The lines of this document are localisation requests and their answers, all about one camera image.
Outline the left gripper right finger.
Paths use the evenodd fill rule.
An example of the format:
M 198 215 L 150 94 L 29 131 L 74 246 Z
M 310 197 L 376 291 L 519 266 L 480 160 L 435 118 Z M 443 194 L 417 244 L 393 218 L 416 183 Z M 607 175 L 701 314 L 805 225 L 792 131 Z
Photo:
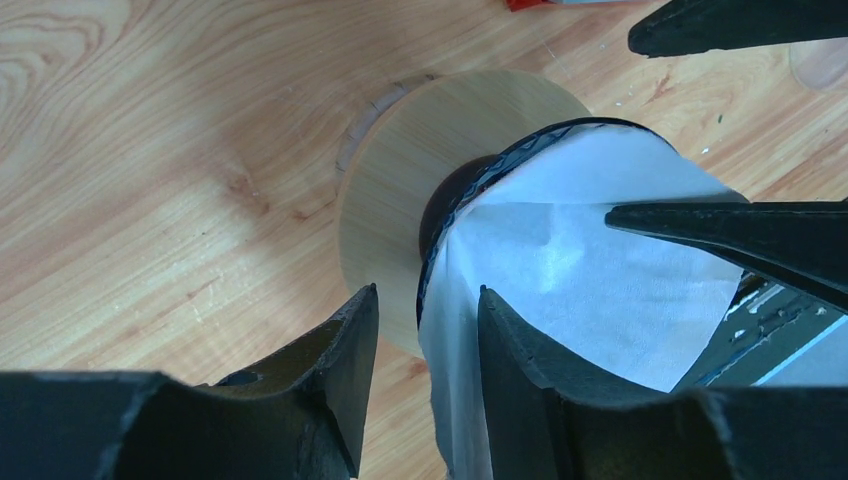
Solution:
M 843 479 L 843 387 L 664 393 L 585 360 L 483 288 L 478 341 L 497 479 Z

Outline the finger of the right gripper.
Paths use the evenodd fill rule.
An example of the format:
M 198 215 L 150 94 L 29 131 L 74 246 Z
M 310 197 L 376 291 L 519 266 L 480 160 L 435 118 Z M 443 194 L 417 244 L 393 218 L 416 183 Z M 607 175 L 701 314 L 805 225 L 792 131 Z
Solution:
M 630 29 L 628 48 L 658 58 L 846 36 L 843 0 L 673 0 Z
M 706 251 L 847 312 L 845 200 L 631 203 L 604 222 Z

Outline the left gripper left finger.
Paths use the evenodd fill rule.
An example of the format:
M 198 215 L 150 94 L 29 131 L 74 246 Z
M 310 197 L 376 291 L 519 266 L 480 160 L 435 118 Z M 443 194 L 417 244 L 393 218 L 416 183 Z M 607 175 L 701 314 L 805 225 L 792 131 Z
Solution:
M 353 479 L 378 336 L 368 285 L 216 384 L 156 371 L 1 375 L 5 479 Z

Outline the white paper coffee filter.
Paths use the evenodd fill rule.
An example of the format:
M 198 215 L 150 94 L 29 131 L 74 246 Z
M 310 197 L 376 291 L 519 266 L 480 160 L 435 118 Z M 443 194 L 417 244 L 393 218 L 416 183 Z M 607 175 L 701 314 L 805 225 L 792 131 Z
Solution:
M 613 374 L 662 392 L 683 378 L 742 271 L 604 218 L 618 205 L 684 201 L 743 196 L 646 132 L 599 128 L 533 156 L 463 209 L 441 244 L 418 329 L 449 478 L 492 475 L 477 340 L 482 287 Z

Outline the blue glass dripper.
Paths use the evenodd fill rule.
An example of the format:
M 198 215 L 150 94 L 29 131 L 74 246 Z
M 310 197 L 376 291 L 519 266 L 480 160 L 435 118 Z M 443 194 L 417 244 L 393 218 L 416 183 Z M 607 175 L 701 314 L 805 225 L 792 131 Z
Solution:
M 416 287 L 417 327 L 422 323 L 426 294 L 441 244 L 463 209 L 533 156 L 570 136 L 599 128 L 646 132 L 672 152 L 677 151 L 667 139 L 638 123 L 613 117 L 578 117 L 544 126 L 499 153 L 479 157 L 457 168 L 438 185 L 422 214 L 418 236 L 421 269 Z

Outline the glass coffee carafe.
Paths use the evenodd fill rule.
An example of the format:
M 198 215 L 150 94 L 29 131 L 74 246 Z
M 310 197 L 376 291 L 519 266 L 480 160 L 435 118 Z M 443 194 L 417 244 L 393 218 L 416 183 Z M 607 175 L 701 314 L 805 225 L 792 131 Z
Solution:
M 380 117 L 413 90 L 438 78 L 438 74 L 426 73 L 394 81 L 381 89 L 371 100 L 365 102 L 364 109 L 349 124 L 343 136 L 339 155 L 335 162 L 335 171 L 339 182 L 343 180 L 360 143 Z

